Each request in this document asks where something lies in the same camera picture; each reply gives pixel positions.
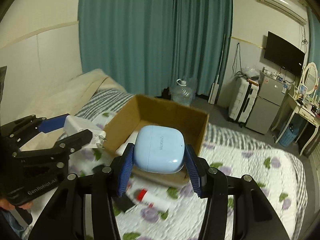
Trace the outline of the person's left hand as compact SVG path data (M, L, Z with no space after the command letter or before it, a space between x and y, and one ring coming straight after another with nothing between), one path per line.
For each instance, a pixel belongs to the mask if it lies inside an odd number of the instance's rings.
M32 205L33 205L33 202L28 202L28 203L25 203L25 204L19 206L19 208L27 210L27 209L30 209L32 207ZM11 210L16 209L16 206L10 204L5 198L1 198L0 199L0 208L5 209L7 211L11 211Z

